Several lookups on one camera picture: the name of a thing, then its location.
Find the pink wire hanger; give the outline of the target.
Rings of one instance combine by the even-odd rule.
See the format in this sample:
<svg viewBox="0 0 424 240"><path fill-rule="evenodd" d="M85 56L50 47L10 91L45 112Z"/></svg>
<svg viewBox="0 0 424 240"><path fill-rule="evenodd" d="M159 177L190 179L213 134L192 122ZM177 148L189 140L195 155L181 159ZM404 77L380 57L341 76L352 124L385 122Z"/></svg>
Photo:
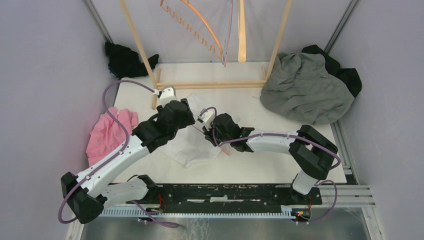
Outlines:
<svg viewBox="0 0 424 240"><path fill-rule="evenodd" d="M198 132L200 132L201 134L203 133L203 131L201 130L201 129L199 129L199 128L197 128L195 125L193 125L192 126L193 128L195 128ZM227 156L230 156L230 152L228 151L228 150L226 150L224 147L220 147L221 148L221 151L225 154L225 155L227 155Z"/></svg>

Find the white skirt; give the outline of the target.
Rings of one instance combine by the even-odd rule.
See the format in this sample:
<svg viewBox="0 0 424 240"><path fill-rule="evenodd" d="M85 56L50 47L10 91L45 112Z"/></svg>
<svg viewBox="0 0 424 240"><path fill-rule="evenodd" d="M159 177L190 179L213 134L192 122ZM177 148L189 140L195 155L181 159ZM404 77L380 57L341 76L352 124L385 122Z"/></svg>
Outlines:
<svg viewBox="0 0 424 240"><path fill-rule="evenodd" d="M212 98L192 93L187 96L190 109L193 112L194 119L198 118L199 113L209 107L215 107L218 114L229 113L235 117L234 121L240 121L239 116L231 111L230 101L224 98L213 96ZM214 147L205 139L205 135L197 131L193 126L202 130L201 124L196 121L194 125L188 126L177 132L176 137L160 148L166 156L177 163L189 168L195 164L214 161L222 152L221 148ZM229 151L229 146L222 146Z"/></svg>

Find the orange plastic hanger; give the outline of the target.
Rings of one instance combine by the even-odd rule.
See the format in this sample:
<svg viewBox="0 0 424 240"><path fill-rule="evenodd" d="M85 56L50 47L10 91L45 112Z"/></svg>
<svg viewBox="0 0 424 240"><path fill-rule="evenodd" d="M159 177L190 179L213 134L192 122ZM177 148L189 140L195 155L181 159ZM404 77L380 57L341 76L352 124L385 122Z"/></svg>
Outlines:
<svg viewBox="0 0 424 240"><path fill-rule="evenodd" d="M179 15L176 11L172 10L172 8L169 5L165 6L164 2L165 2L164 0L161 0L159 3L159 6L162 10L164 10L178 24L180 24L184 29L186 29L208 51L212 52L216 58L218 58L220 61L224 59L223 47L215 31L213 30L209 22L205 19L205 17L199 12L199 10L194 5L191 4L189 0L180 0L180 2L183 3L185 6L187 6L196 15L196 17L202 22L202 24L206 27L207 31L213 38L214 43L208 43L208 41L204 37L202 37L197 30L193 29L193 25L191 23L186 22L185 18Z"/></svg>

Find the grey garment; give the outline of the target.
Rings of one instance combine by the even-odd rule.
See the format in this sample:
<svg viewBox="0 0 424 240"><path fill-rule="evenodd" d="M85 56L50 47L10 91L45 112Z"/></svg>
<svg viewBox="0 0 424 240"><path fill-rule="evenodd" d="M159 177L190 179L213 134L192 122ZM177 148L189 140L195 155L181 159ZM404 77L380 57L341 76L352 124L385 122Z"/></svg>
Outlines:
<svg viewBox="0 0 424 240"><path fill-rule="evenodd" d="M351 107L354 96L325 68L321 54L278 53L260 93L269 111L293 121L329 125Z"/></svg>

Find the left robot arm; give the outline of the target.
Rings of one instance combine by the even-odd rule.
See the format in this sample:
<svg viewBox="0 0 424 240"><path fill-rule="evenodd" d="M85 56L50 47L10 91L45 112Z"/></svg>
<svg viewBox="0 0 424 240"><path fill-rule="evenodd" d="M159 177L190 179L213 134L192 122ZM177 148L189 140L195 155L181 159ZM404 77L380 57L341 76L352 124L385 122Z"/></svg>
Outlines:
<svg viewBox="0 0 424 240"><path fill-rule="evenodd" d="M61 179L63 202L58 220L62 224L79 221L87 224L104 209L129 201L149 204L158 191L149 185L149 177L139 176L128 182L111 182L138 160L173 140L178 130L195 123L186 98L170 100L157 107L157 113L126 134L124 141L105 158L78 174L65 173Z"/></svg>

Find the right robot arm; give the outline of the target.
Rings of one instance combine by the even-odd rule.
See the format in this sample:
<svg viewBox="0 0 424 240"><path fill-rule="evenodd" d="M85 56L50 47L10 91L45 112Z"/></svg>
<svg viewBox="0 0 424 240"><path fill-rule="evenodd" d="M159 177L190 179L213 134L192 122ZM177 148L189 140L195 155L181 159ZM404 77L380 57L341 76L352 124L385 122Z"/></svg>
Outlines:
<svg viewBox="0 0 424 240"><path fill-rule="evenodd" d="M295 132L264 132L253 127L240 127L233 118L212 110L202 111L198 117L205 139L215 147L230 145L238 152L273 152L290 155L300 167L289 189L289 199L302 204L319 181L327 179L330 170L341 160L338 148L310 125L302 125Z"/></svg>

